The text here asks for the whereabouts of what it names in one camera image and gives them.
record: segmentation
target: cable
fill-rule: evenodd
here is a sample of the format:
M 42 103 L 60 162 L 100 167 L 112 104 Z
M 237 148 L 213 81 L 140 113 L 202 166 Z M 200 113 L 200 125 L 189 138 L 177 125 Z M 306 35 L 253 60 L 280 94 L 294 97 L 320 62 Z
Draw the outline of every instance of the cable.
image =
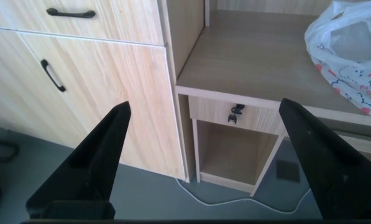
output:
M 195 197 L 188 189 L 186 189 L 184 186 L 182 186 L 180 184 L 180 182 L 178 181 L 178 179 L 175 179 L 178 183 L 178 185 L 183 189 L 185 190 L 186 193 L 188 193 L 191 197 L 193 197 L 197 202 L 201 203 L 202 205 L 205 205 L 205 206 L 209 206 L 209 207 L 212 207 L 212 206 L 219 206 L 219 205 L 225 205 L 225 204 L 229 204 L 229 203 L 234 203 L 234 202 L 241 202 L 241 201 L 252 201 L 252 202 L 255 202 L 271 211 L 274 211 L 274 212 L 278 212 L 278 213 L 281 213 L 281 214 L 285 214 L 285 215 L 290 215 L 290 214 L 293 214 L 295 212 L 297 212 L 298 210 L 298 207 L 300 207 L 300 204 L 301 202 L 304 200 L 304 198 L 307 196 L 307 194 L 311 191 L 311 189 L 307 190 L 307 192 L 305 192 L 305 194 L 302 196 L 302 198 L 300 199 L 300 201 L 298 201 L 297 203 L 297 206 L 296 208 L 293 210 L 293 211 L 290 211 L 290 212 L 284 212 L 284 211 L 281 211 L 281 210 L 277 210 L 275 208 L 272 208 L 272 207 L 269 207 L 268 205 L 265 205 L 261 202 L 259 202 L 258 200 L 256 199 L 252 199 L 252 198 L 241 198 L 241 199 L 236 199 L 236 200 L 230 200 L 228 202 L 220 202 L 220 203 L 206 203 L 206 202 L 203 202 L 201 201 L 200 199 L 198 199 L 197 197 Z

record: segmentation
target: black handle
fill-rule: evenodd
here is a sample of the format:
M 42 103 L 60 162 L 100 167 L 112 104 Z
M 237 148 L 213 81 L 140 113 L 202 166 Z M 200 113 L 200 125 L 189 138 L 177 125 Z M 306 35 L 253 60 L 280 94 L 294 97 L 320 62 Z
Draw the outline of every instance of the black handle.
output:
M 85 18 L 85 19 L 93 18 L 96 15 L 96 12 L 94 12 L 93 10 L 89 10 L 83 13 L 65 13 L 65 12 L 59 12 L 58 10 L 54 8 L 50 8 L 50 9 L 47 9 L 46 12 L 50 16 L 67 16 L 67 17 L 76 17 L 76 18 Z
M 43 59 L 40 64 L 42 65 L 44 71 L 47 73 L 48 77 L 51 79 L 51 81 L 53 81 L 54 85 L 61 91 L 61 92 L 65 92 L 65 87 L 64 86 L 58 86 L 54 79 L 51 77 L 51 75 L 49 74 L 49 72 L 47 71 L 47 66 L 48 66 L 48 62 L 47 60 Z

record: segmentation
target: white plastic bag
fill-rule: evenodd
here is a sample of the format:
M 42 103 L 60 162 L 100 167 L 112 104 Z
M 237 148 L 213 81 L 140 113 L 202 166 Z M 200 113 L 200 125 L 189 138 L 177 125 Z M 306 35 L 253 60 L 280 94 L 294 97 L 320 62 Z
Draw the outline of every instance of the white plastic bag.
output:
M 333 1 L 308 27 L 305 42 L 323 77 L 371 115 L 371 1 Z

